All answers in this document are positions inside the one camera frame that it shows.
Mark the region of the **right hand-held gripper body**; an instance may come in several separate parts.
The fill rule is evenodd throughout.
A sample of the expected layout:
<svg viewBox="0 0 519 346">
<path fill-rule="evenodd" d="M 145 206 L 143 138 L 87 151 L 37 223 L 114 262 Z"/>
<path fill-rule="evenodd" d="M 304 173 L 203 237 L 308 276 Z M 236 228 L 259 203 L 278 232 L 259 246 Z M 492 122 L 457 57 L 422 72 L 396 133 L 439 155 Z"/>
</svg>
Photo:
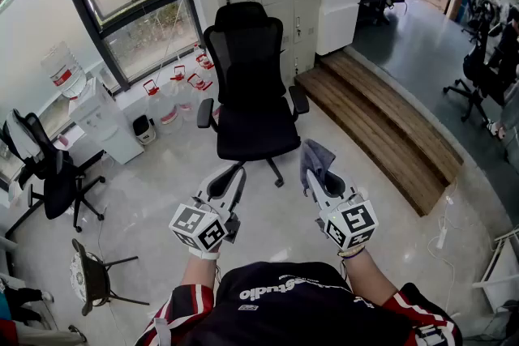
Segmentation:
<svg viewBox="0 0 519 346">
<path fill-rule="evenodd" d="M 316 223 L 340 251 L 364 247 L 379 226 L 371 202 L 361 194 L 330 198 L 315 196 L 319 207 Z"/>
</svg>

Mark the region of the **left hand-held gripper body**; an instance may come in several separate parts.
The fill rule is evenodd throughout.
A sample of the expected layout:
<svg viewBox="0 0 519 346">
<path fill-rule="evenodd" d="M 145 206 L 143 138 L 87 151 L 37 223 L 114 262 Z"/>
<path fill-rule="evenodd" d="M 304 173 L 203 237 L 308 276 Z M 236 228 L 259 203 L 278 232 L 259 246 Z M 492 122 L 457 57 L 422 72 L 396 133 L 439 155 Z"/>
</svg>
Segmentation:
<svg viewBox="0 0 519 346">
<path fill-rule="evenodd" d="M 191 205 L 181 203 L 169 223 L 169 230 L 190 249 L 212 251 L 220 242 L 234 243 L 240 220 L 234 209 L 236 195 L 214 198 L 205 192 L 192 197 Z"/>
</svg>

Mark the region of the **grey cloth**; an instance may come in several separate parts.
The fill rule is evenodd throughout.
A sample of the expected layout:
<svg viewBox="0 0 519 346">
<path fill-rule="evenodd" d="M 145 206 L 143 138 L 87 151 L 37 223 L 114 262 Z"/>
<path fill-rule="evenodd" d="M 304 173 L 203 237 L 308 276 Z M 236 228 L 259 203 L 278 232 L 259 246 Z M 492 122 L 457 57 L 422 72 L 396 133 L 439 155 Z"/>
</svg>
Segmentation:
<svg viewBox="0 0 519 346">
<path fill-rule="evenodd" d="M 307 180 L 307 170 L 313 172 L 320 184 L 324 184 L 325 176 L 336 155 L 313 139 L 305 139 L 301 144 L 300 180 L 303 193 L 310 188 Z"/>
</svg>

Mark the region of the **person's left forearm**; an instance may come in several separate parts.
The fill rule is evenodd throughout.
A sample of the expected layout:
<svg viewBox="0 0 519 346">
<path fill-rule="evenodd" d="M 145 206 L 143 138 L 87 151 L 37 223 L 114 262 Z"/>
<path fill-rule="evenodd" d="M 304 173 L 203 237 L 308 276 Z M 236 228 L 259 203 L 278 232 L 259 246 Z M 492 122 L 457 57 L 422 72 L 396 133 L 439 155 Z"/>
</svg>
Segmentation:
<svg viewBox="0 0 519 346">
<path fill-rule="evenodd" d="M 216 279 L 217 260 L 200 258 L 191 254 L 180 284 L 200 284 L 204 287 L 214 289 Z"/>
</svg>

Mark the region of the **person's right forearm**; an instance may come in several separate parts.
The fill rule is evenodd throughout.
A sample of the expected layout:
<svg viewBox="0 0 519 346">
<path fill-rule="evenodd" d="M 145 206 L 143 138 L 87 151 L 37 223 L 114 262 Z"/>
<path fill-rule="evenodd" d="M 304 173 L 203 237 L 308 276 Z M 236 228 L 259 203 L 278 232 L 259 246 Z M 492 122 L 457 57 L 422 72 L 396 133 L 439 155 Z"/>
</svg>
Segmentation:
<svg viewBox="0 0 519 346">
<path fill-rule="evenodd" d="M 342 262 L 356 296 L 382 306 L 397 293 L 397 288 L 377 267 L 367 250 L 345 257 Z"/>
</svg>

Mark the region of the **white wristband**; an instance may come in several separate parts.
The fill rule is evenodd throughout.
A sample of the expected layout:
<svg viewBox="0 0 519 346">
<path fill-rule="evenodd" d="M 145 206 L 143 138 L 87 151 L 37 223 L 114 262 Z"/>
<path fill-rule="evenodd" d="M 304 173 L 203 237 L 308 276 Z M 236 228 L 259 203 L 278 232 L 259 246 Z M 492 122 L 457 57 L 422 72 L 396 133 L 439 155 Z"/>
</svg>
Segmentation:
<svg viewBox="0 0 519 346">
<path fill-rule="evenodd" d="M 189 252 L 200 258 L 200 259 L 203 259 L 203 260 L 210 260 L 210 261 L 216 261 L 220 258 L 220 252 L 205 252 L 205 251 L 202 251 L 202 250 L 199 250 L 199 249 L 196 249 L 196 248 L 193 248 L 193 247 L 190 247 L 189 248 Z"/>
</svg>

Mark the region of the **wooden step platform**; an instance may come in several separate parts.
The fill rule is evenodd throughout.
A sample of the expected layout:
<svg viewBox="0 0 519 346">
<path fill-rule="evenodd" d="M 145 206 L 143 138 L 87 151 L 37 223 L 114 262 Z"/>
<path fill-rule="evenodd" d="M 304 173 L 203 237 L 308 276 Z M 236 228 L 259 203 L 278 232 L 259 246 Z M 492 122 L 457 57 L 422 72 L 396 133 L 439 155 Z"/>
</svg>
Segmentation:
<svg viewBox="0 0 519 346">
<path fill-rule="evenodd" d="M 419 216 L 454 183 L 463 160 L 401 94 L 342 51 L 294 77 L 296 85 L 371 159 Z"/>
</svg>

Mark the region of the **small black white trash bin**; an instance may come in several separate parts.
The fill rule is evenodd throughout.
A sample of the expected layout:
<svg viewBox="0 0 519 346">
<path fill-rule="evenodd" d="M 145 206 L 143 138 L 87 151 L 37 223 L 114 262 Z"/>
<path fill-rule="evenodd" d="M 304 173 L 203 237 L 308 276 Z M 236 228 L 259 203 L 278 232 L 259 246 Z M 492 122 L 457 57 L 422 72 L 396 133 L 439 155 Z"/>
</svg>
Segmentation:
<svg viewBox="0 0 519 346">
<path fill-rule="evenodd" d="M 155 128 L 146 115 L 137 117 L 132 122 L 133 131 L 139 142 L 147 146 L 157 138 Z"/>
</svg>

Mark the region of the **person's black red jersey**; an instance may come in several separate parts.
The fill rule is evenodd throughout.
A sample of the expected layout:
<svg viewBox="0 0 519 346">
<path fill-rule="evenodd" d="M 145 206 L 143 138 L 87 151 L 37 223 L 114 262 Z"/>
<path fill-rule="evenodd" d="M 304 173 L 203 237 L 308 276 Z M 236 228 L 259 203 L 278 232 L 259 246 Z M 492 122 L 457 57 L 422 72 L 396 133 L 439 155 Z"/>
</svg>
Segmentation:
<svg viewBox="0 0 519 346">
<path fill-rule="evenodd" d="M 377 305 L 327 263 L 257 262 L 217 289 L 179 285 L 135 346 L 462 346 L 462 334 L 414 284 Z"/>
</svg>

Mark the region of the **black stool with patterned cushion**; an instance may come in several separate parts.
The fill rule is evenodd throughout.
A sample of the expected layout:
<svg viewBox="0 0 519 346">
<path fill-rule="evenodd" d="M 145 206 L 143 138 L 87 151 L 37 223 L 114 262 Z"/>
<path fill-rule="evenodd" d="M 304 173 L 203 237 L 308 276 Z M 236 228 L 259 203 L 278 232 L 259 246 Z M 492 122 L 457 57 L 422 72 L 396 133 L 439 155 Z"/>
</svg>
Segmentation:
<svg viewBox="0 0 519 346">
<path fill-rule="evenodd" d="M 118 300 L 136 305 L 149 305 L 145 301 L 137 301 L 134 299 L 120 297 L 111 288 L 109 270 L 111 267 L 129 263 L 139 259 L 138 256 L 124 258 L 118 261 L 104 263 L 96 255 L 87 252 L 84 246 L 76 239 L 72 240 L 72 246 L 75 249 L 75 256 L 77 272 L 75 273 L 74 282 L 72 285 L 76 293 L 83 293 L 84 295 L 79 299 L 83 302 L 81 313 L 87 316 L 94 307 L 103 306 L 111 300 Z"/>
</svg>

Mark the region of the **white water dispenser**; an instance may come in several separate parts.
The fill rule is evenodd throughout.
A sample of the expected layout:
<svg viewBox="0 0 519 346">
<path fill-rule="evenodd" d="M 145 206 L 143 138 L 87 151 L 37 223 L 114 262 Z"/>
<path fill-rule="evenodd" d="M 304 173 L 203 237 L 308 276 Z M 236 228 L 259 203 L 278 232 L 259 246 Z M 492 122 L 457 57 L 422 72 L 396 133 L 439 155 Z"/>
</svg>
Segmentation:
<svg viewBox="0 0 519 346">
<path fill-rule="evenodd" d="M 69 117 L 119 164 L 144 152 L 126 115 L 97 78 L 89 79 L 79 97 L 69 101 Z"/>
</svg>

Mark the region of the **white metal rack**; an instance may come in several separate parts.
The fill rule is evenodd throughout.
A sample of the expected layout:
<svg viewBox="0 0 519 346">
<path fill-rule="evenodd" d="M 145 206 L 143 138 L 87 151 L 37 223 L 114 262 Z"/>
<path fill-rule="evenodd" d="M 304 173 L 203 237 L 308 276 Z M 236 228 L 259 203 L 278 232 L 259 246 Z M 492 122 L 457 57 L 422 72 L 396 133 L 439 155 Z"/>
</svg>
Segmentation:
<svg viewBox="0 0 519 346">
<path fill-rule="evenodd" d="M 500 313 L 519 301 L 519 226 L 491 243 L 493 255 L 472 289 L 483 291 L 492 311 Z"/>
</svg>

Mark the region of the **large clear water jug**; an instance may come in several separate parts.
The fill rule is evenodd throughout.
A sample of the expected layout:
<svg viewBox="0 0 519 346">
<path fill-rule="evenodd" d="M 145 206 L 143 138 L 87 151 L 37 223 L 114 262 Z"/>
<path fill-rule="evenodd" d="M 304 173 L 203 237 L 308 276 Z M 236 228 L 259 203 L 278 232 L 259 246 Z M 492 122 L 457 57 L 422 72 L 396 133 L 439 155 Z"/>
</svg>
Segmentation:
<svg viewBox="0 0 519 346">
<path fill-rule="evenodd" d="M 41 60 L 41 67 L 54 86 L 70 100 L 77 99 L 86 88 L 86 74 L 64 41 L 49 50 Z"/>
</svg>

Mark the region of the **white box cabinet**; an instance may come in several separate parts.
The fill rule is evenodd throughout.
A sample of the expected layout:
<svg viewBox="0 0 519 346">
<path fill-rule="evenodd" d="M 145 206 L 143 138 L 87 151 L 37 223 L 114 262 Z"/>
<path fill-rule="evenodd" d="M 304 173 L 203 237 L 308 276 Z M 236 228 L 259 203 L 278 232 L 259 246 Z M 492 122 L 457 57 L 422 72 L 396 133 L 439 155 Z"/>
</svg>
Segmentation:
<svg viewBox="0 0 519 346">
<path fill-rule="evenodd" d="M 350 45 L 360 0 L 320 0 L 316 53 L 324 56 Z"/>
</svg>

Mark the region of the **white garment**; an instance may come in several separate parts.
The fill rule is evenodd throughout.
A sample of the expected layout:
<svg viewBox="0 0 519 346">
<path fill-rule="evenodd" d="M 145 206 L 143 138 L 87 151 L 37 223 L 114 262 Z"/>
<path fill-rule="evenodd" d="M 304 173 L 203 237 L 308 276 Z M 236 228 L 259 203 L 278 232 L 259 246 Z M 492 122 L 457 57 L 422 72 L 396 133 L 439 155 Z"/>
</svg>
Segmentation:
<svg viewBox="0 0 519 346">
<path fill-rule="evenodd" d="M 38 161 L 41 156 L 41 148 L 29 129 L 23 124 L 19 112 L 12 109 L 6 116 L 6 125 L 15 149 L 22 160 L 32 159 Z"/>
</svg>

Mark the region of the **black window frame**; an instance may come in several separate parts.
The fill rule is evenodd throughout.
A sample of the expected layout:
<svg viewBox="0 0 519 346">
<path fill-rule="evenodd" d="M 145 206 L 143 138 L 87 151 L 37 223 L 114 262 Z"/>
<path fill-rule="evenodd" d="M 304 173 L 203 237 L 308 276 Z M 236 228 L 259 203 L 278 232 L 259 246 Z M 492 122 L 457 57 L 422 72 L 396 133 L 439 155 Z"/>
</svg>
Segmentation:
<svg viewBox="0 0 519 346">
<path fill-rule="evenodd" d="M 41 60 L 65 41 L 96 55 L 126 91 L 190 53 L 201 38 L 194 0 L 0 0 L 0 92 L 46 92 Z"/>
</svg>

